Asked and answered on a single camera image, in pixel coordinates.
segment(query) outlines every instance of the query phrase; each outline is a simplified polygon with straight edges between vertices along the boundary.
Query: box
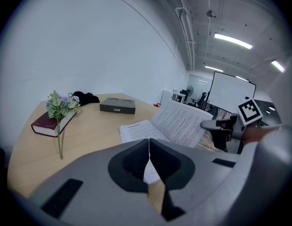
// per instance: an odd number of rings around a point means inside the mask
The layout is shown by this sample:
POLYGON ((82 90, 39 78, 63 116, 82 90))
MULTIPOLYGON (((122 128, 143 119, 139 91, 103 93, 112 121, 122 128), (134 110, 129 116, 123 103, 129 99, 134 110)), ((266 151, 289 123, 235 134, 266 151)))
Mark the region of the box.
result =
POLYGON ((134 114, 136 104, 134 100, 109 97, 100 103, 100 110, 115 113, 134 114))

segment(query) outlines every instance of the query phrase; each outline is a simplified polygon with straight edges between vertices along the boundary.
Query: flower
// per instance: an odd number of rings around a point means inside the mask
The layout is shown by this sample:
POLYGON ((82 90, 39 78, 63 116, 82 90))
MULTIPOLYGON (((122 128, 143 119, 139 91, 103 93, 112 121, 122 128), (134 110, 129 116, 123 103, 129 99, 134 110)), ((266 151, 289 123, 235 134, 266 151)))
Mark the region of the flower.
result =
POLYGON ((69 102, 69 97, 61 96, 59 97, 62 101, 62 106, 65 106, 69 102))
POLYGON ((73 100, 73 101, 76 101, 77 103, 79 103, 79 97, 78 97, 78 96, 73 96, 73 97, 72 97, 72 100, 73 100))
POLYGON ((49 107, 49 106, 50 106, 50 101, 47 100, 47 101, 46 101, 46 107, 49 107))

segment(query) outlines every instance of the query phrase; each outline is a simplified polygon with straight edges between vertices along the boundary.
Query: white cabinet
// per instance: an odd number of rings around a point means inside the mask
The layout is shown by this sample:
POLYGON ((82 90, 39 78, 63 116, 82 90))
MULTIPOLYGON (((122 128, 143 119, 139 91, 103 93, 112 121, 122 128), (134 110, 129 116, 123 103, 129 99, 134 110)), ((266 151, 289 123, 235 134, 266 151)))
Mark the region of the white cabinet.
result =
POLYGON ((185 95, 180 94, 179 92, 163 90, 162 99, 161 99, 161 107, 164 107, 168 101, 174 100, 180 103, 183 103, 185 99, 185 95))

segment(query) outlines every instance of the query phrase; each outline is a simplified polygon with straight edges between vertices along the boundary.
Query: document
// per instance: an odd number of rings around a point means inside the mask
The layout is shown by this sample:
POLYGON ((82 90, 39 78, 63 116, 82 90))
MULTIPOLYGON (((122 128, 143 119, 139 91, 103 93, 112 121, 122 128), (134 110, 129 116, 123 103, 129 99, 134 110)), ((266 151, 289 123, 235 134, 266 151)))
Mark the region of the document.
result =
MULTIPOLYGON (((154 138, 195 147, 205 132, 200 126, 201 122, 211 120, 212 117, 211 114, 198 108, 169 101, 150 121, 120 126, 120 136, 124 143, 154 138)), ((152 184, 159 179, 149 159, 145 167, 144 182, 152 184)))

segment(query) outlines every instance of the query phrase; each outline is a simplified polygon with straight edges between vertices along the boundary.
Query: wooden desk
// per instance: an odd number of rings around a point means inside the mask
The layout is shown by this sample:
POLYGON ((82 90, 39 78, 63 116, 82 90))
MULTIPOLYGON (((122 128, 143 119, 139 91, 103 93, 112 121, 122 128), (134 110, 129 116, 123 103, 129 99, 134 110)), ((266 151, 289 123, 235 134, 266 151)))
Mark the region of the wooden desk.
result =
MULTIPOLYGON (((100 102, 107 97, 134 99, 125 94, 97 96, 100 102)), ((121 125, 150 120, 158 111, 153 105, 134 100, 135 115, 103 112, 99 109, 99 103, 83 106, 81 113, 72 118, 62 133, 63 160, 59 158, 57 138, 35 134, 31 128, 32 122, 46 112, 44 102, 41 102, 26 122, 13 149, 8 168, 8 187, 28 198, 43 181, 75 159, 121 144, 121 125)), ((200 142, 199 147, 209 149, 204 142, 200 142)), ((163 193, 164 184, 161 181, 149 187, 150 201, 159 212, 163 193)))

